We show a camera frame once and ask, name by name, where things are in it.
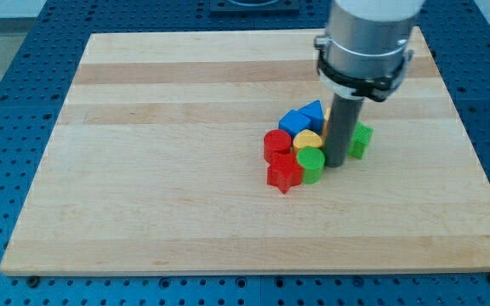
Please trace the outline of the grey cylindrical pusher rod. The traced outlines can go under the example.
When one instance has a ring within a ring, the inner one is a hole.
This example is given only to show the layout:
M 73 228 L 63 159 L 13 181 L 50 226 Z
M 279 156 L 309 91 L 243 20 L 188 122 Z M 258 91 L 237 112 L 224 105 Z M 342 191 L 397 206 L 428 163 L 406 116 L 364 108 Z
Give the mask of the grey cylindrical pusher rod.
M 345 163 L 363 100 L 333 97 L 324 144 L 327 167 L 340 167 Z

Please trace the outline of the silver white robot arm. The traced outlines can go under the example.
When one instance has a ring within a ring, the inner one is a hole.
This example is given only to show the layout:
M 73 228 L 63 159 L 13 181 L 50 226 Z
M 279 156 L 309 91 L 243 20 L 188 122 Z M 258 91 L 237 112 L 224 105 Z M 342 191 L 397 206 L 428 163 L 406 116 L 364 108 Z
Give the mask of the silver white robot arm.
M 424 0 L 333 0 L 324 34 L 315 38 L 317 73 L 333 91 L 324 140 L 325 165 L 340 167 L 363 101 L 385 101 L 402 84 L 407 49 Z

